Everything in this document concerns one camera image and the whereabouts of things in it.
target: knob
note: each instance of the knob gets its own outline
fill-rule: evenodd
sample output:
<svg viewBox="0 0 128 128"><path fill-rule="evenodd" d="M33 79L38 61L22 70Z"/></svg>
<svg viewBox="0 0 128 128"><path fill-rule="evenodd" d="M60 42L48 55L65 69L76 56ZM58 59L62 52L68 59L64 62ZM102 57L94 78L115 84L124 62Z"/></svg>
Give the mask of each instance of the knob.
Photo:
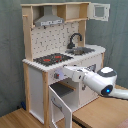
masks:
<svg viewBox="0 0 128 128"><path fill-rule="evenodd" d="M59 74L58 74L58 73L55 73L55 74L54 74L54 78L55 78L55 79L59 79Z"/></svg>

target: sink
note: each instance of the sink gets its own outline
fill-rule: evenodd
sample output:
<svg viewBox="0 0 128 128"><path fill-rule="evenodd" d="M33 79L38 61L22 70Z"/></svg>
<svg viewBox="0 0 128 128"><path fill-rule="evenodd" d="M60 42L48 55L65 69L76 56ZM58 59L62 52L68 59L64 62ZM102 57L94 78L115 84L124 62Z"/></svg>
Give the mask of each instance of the sink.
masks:
<svg viewBox="0 0 128 128"><path fill-rule="evenodd" d="M87 54L87 53L94 52L94 51L95 50L91 48L77 47L73 49L68 49L65 51L65 53L73 54L73 55L83 55L83 54Z"/></svg>

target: oven door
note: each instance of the oven door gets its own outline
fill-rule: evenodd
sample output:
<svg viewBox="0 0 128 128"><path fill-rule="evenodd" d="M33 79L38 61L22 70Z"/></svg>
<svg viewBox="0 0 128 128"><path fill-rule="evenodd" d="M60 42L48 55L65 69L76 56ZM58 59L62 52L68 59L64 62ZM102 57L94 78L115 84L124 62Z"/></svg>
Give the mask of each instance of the oven door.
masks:
<svg viewBox="0 0 128 128"><path fill-rule="evenodd" d="M59 109L60 113L63 113L65 118L65 128L72 128L72 111L65 104L65 102L57 95L57 93L49 86L49 107L50 107L50 127L58 128L55 121L55 114L57 112L54 111L54 107Z"/></svg>

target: stovetop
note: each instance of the stovetop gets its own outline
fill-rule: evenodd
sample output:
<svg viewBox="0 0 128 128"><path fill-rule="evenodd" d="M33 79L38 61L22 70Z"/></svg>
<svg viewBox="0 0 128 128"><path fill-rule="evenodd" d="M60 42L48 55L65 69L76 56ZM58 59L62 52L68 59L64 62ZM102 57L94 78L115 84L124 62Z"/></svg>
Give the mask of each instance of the stovetop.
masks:
<svg viewBox="0 0 128 128"><path fill-rule="evenodd" d="M60 53L54 53L51 55L47 55L47 56L43 56L40 58L36 58L34 59L34 62L37 62L39 64L42 64L44 66L51 66L69 59L73 59L73 57L64 55L64 54L60 54Z"/></svg>

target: toy kitchen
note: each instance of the toy kitchen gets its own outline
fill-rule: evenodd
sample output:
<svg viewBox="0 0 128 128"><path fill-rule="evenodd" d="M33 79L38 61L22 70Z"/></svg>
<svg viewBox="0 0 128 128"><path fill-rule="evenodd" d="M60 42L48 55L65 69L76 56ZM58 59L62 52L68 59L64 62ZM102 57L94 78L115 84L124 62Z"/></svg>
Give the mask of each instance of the toy kitchen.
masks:
<svg viewBox="0 0 128 128"><path fill-rule="evenodd" d="M72 81L63 68L88 67L97 72L103 67L105 48L85 43L86 21L108 21L110 5L68 2L21 6L26 110L46 128L57 128L56 122L63 118L65 128L72 128L72 113L93 102L98 94L82 82Z"/></svg>

